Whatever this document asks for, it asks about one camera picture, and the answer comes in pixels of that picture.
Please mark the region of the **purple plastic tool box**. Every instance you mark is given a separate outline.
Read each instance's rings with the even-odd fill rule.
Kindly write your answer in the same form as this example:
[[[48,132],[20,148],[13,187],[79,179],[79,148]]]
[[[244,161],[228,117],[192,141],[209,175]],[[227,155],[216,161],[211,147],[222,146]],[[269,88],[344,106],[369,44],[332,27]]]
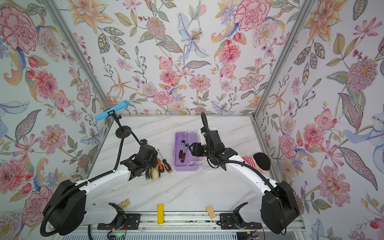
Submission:
[[[192,143],[200,143],[200,136],[198,132],[176,132],[174,139],[174,166],[175,170],[178,172],[195,172],[199,169],[203,158],[202,157],[194,157],[191,155],[189,146],[186,153],[185,162],[182,163],[181,159],[179,159],[179,151],[181,149],[181,141],[185,140],[189,143],[189,146]]]

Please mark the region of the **ratchet wrench red black handle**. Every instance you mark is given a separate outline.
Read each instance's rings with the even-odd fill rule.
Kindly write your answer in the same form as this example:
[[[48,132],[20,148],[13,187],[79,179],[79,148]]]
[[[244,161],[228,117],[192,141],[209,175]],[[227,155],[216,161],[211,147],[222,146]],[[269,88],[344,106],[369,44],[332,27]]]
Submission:
[[[185,158],[186,158],[186,153],[187,153],[188,146],[189,146],[189,143],[188,143],[188,142],[186,142],[186,143],[183,145],[182,154],[181,154],[181,162],[182,162],[182,163],[185,162]]]

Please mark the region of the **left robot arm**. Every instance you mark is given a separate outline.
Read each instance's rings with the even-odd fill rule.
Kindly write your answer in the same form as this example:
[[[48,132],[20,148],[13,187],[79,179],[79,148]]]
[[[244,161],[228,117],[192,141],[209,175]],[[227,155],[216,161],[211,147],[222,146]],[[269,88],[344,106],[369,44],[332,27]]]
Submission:
[[[96,203],[101,193],[141,176],[158,164],[158,152],[150,145],[118,163],[114,169],[78,182],[66,180],[59,184],[43,211],[40,234],[49,237],[70,234],[80,226],[104,224],[115,229],[123,226],[126,214],[115,201]]]

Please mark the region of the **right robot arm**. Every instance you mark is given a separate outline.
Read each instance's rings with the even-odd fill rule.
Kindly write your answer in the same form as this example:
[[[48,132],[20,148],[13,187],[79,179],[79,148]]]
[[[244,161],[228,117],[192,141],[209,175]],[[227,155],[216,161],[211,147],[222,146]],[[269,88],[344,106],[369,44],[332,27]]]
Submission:
[[[189,146],[195,157],[205,157],[214,167],[222,168],[241,179],[258,197],[255,204],[242,203],[233,210],[233,221],[238,227],[260,223],[275,234],[284,234],[289,224],[300,215],[292,187],[270,179],[247,164],[236,151],[222,143],[218,131],[199,130],[199,143]]]

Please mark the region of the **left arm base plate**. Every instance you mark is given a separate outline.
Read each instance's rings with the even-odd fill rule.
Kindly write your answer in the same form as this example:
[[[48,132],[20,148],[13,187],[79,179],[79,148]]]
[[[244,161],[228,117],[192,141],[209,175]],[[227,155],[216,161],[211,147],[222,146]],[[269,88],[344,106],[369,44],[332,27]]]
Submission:
[[[125,213],[125,216],[117,216],[110,224],[98,224],[97,230],[138,230],[141,214]]]

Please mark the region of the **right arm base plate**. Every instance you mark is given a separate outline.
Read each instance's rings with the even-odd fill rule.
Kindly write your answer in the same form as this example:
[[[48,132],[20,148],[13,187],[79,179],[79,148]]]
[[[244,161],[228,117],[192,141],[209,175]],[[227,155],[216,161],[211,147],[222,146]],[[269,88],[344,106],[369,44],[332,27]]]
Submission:
[[[261,230],[260,223],[246,223],[239,215],[220,214],[220,219],[216,222],[222,230]]]

